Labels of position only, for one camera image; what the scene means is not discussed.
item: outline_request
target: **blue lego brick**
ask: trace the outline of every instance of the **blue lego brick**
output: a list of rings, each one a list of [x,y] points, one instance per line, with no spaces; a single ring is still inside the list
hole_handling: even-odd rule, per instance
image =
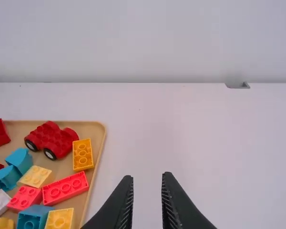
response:
[[[49,211],[52,210],[53,207],[32,205],[19,212],[17,229],[44,229]]]
[[[0,189],[5,192],[16,187],[17,181],[21,178],[14,166],[7,166],[0,169]]]
[[[33,157],[26,148],[18,148],[5,158],[6,163],[15,166],[20,176],[23,176],[33,165]]]

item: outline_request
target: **white wall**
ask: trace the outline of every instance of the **white wall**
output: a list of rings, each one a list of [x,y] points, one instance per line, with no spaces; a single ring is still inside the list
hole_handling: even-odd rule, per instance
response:
[[[286,0],[0,0],[0,82],[286,82]]]

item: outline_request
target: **pink 2x4 brick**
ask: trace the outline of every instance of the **pink 2x4 brick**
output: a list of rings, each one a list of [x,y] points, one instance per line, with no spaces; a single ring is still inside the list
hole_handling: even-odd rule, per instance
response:
[[[43,204],[52,206],[85,191],[89,185],[84,171],[42,187]]]

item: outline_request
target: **red toy car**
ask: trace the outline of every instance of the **red toy car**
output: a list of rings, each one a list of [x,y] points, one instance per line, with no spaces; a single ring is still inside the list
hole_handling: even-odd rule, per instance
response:
[[[74,130],[61,130],[56,123],[47,121],[31,131],[24,143],[33,152],[43,150],[48,159],[55,161],[67,156],[72,150],[72,142],[77,140],[79,137]]]

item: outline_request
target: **yellow lego brick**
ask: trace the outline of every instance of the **yellow lego brick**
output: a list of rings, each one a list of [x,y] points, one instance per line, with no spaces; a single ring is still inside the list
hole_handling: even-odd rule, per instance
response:
[[[73,142],[73,170],[94,168],[90,138]]]
[[[49,211],[44,229],[73,229],[74,208]]]
[[[17,185],[28,185],[31,187],[41,188],[54,181],[52,170],[39,166],[32,166],[17,182]]]
[[[0,229],[14,229],[14,221],[8,218],[0,218]]]

